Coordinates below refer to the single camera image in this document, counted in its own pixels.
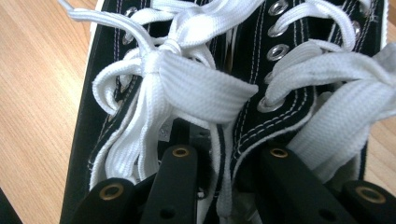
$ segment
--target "silver eyelet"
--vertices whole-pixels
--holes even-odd
[[[281,30],[281,31],[279,31],[279,32],[276,32],[275,30],[274,30],[274,25],[273,26],[271,26],[271,28],[270,29],[268,29],[268,35],[270,36],[270,37],[277,37],[277,36],[280,36],[280,35],[283,35],[283,33],[285,33],[287,30],[288,30],[288,27],[289,26],[287,26],[287,27],[285,27],[283,30]]]
[[[289,4],[285,0],[279,0],[271,5],[270,9],[268,9],[268,14],[270,16],[277,16],[282,14],[288,6]]]
[[[284,44],[279,44],[271,48],[267,53],[267,59],[269,61],[277,61],[289,52],[289,46]]]
[[[274,79],[274,73],[270,72],[267,74],[267,76],[265,76],[264,78],[264,83],[265,84],[270,84],[270,82],[272,81],[272,79]]]
[[[134,13],[136,13],[136,11],[137,11],[137,7],[130,7],[128,9],[126,9],[124,15],[126,17],[131,17],[132,15],[134,15]]]
[[[134,40],[133,38],[127,39],[127,38],[126,38],[126,35],[124,35],[124,37],[122,38],[122,44],[123,44],[123,45],[129,45],[129,44],[131,44],[131,42],[132,42],[133,40]]]
[[[131,17],[132,15],[134,15],[134,13],[136,13],[136,11],[137,11],[137,7],[130,7],[128,9],[126,9],[126,11],[124,13],[124,16]],[[126,35],[124,35],[124,37],[122,38],[122,44],[123,45],[129,45],[129,44],[131,44],[131,42],[133,40],[134,40],[133,38],[127,39]]]
[[[355,30],[356,39],[361,36],[361,25],[357,21],[352,22],[353,29]]]
[[[264,96],[257,104],[257,110],[261,113],[273,112],[273,111],[278,110],[284,103],[285,103],[285,100],[283,99],[283,100],[279,101],[278,103],[276,103],[275,105],[267,105],[266,98]]]

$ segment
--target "white shoelace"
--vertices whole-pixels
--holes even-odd
[[[181,1],[157,1],[154,6],[166,11],[142,9],[131,19],[73,9],[64,0],[60,3],[72,19],[120,28],[126,31],[127,38],[138,42],[138,49],[105,68],[93,82],[98,104],[114,116],[119,110],[113,96],[116,76],[122,76],[124,82],[130,75],[144,78],[134,117],[107,156],[107,177],[122,177],[136,183],[157,172],[158,131],[168,118],[182,117],[205,128],[209,123],[225,124],[234,120],[245,101],[257,92],[256,86],[214,70],[205,43],[244,21],[261,1],[213,1],[203,7]],[[169,20],[173,13],[178,14],[167,38],[152,39],[141,26]],[[162,45],[156,48],[154,45],[159,43]],[[137,171],[134,161],[138,161]]]
[[[350,52],[355,34],[343,13],[322,0],[307,0],[286,12],[275,30],[286,29],[301,15],[332,17],[340,27],[344,45],[338,48],[325,41],[305,42],[281,59],[271,78],[266,79],[267,106],[281,103],[301,87],[347,82],[288,144],[323,182],[359,155],[374,122],[396,114],[396,44],[388,45],[373,59]],[[323,54],[323,49],[336,52]]]

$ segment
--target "wooden surface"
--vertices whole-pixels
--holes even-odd
[[[89,27],[55,0],[0,1],[0,187],[24,223],[59,222]],[[366,177],[396,194],[396,119],[374,126]]]

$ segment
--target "brass grommet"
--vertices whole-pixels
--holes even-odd
[[[186,157],[190,152],[184,147],[178,147],[173,150],[172,154],[176,157]]]
[[[355,190],[359,196],[361,196],[364,200],[370,203],[385,203],[387,201],[385,196],[378,192],[376,189],[359,186]]]
[[[281,148],[273,148],[270,150],[271,155],[278,157],[278,158],[287,158],[289,153]]]
[[[99,193],[99,196],[101,199],[103,199],[105,201],[110,201],[110,200],[120,197],[122,193],[123,193],[123,185],[120,183],[114,183],[114,184],[110,184],[110,185],[107,185],[104,188],[102,188],[102,190]]]

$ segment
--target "sneaker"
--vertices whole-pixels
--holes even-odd
[[[267,0],[238,26],[231,74],[259,92],[233,126],[232,186],[251,188],[241,166],[269,146],[294,151],[336,189],[363,178],[370,127],[395,112],[387,11],[377,0]]]
[[[211,132],[214,171],[198,204],[203,222],[221,186],[224,146],[217,124],[234,119],[257,91],[216,70],[223,67],[228,46],[222,34],[259,3],[215,1],[198,7],[183,1],[120,0],[105,1],[103,12],[60,3],[74,20],[101,24],[92,40],[61,222],[70,221],[78,203],[100,181],[122,177],[138,183],[157,172],[157,150],[152,149],[161,133],[170,131],[161,126],[175,118]],[[228,17],[217,17],[226,13]],[[170,20],[169,28],[163,21]],[[155,75],[160,68],[161,76]]]

